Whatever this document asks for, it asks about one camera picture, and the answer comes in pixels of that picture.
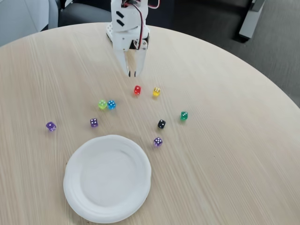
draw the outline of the red die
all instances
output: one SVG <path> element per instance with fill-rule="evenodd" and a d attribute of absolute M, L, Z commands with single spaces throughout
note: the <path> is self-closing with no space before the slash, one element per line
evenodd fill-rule
<path fill-rule="evenodd" d="M 141 87 L 137 85 L 137 86 L 135 87 L 135 94 L 136 94 L 136 95 L 139 95 L 140 93 L 141 93 Z"/>

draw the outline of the blue die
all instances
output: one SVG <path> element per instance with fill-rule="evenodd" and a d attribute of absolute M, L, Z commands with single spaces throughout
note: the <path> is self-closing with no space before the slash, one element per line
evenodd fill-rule
<path fill-rule="evenodd" d="M 109 109 L 114 109 L 116 107 L 116 103 L 113 100 L 109 100 L 107 106 Z"/>

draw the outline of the die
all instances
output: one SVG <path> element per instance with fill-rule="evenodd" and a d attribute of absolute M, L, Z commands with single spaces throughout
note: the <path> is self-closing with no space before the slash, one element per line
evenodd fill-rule
<path fill-rule="evenodd" d="M 50 130 L 50 131 L 54 131 L 56 130 L 56 126 L 53 122 L 49 122 L 46 124 L 46 127 Z"/>
<path fill-rule="evenodd" d="M 135 94 L 136 94 L 136 95 L 139 95 L 140 93 L 141 93 L 141 87 L 137 85 L 137 86 L 135 87 Z"/>
<path fill-rule="evenodd" d="M 107 107 L 107 102 L 104 100 L 100 100 L 100 102 L 98 103 L 98 107 L 99 109 L 105 109 Z"/>
<path fill-rule="evenodd" d="M 114 109 L 116 107 L 116 103 L 113 100 L 109 100 L 107 106 L 109 109 Z"/>
<path fill-rule="evenodd" d="M 157 97 L 160 95 L 160 88 L 155 87 L 153 90 L 153 96 Z"/>
<path fill-rule="evenodd" d="M 162 143 L 163 143 L 163 140 L 161 140 L 160 137 L 157 137 L 157 138 L 154 139 L 154 145 L 156 147 L 159 147 Z"/>
<path fill-rule="evenodd" d="M 180 119 L 181 120 L 187 120 L 188 119 L 188 113 L 187 112 L 181 112 Z"/>
<path fill-rule="evenodd" d="M 163 129 L 165 127 L 165 121 L 164 120 L 160 120 L 158 122 L 158 127 Z"/>
<path fill-rule="evenodd" d="M 98 127 L 98 120 L 96 118 L 90 119 L 90 125 L 93 128 Z"/>

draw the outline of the green die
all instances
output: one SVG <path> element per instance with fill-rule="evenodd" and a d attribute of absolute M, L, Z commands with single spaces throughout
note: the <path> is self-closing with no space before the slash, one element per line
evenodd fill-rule
<path fill-rule="evenodd" d="M 188 113 L 187 112 L 181 112 L 180 119 L 181 120 L 187 120 L 188 119 Z"/>
<path fill-rule="evenodd" d="M 98 103 L 99 109 L 105 109 L 107 107 L 107 102 L 104 100 L 100 100 L 100 102 Z"/>

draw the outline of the red wire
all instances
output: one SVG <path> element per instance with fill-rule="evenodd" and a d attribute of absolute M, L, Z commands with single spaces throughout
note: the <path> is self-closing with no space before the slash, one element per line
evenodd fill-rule
<path fill-rule="evenodd" d="M 142 38 L 143 38 L 143 28 L 144 28 L 143 15 L 142 15 L 142 12 L 140 11 L 140 9 L 139 9 L 136 5 L 131 4 L 131 3 L 125 3 L 124 5 L 125 5 L 125 6 L 132 5 L 132 6 L 134 6 L 134 7 L 136 8 L 136 10 L 139 11 L 139 13 L 140 13 L 140 16 L 141 16 L 141 33 L 140 33 L 139 46 L 138 46 L 138 48 L 137 48 L 137 50 L 139 50 L 140 47 L 141 47 Z"/>
<path fill-rule="evenodd" d="M 157 9 L 160 6 L 160 0 L 158 0 L 157 6 L 148 5 L 148 7 Z"/>

